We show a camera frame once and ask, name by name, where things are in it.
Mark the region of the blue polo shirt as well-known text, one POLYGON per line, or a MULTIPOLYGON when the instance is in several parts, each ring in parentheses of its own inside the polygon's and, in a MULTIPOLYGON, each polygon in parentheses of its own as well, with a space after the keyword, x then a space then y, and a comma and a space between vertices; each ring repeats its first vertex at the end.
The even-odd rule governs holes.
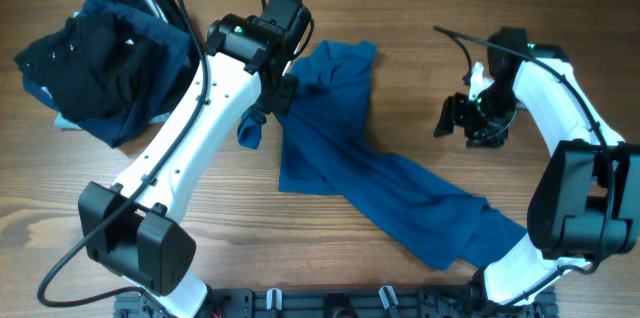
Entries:
POLYGON ((487 266, 509 252, 524 227, 419 164, 374 150, 365 138, 371 72, 369 41, 323 41, 291 72, 299 80, 283 129, 279 188, 341 195, 432 269, 457 259, 487 266))

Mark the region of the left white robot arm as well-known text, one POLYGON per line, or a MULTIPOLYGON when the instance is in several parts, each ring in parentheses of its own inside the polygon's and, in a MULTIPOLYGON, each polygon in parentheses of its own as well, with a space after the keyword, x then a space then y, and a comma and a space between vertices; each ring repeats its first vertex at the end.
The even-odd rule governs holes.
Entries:
POLYGON ((298 80, 288 67, 312 31, 302 0, 269 0, 259 16, 211 25, 192 83, 164 126, 110 187, 78 200, 87 255, 133 285, 160 317, 207 317, 211 289, 191 268, 180 223, 216 151, 244 113, 285 115, 298 80))

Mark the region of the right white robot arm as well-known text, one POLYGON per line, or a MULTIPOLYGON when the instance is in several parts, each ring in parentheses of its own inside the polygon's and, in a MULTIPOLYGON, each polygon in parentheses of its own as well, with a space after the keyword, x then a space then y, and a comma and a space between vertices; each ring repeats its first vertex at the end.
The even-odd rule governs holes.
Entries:
POLYGON ((503 27, 480 45, 486 63, 470 62, 466 94, 446 98, 434 134, 456 127, 473 148, 499 148, 519 110, 530 113, 550 154, 527 213, 527 232, 501 259, 480 268, 468 312, 529 306, 569 272, 595 273, 639 236, 639 148, 597 113, 558 45, 529 41, 503 27))

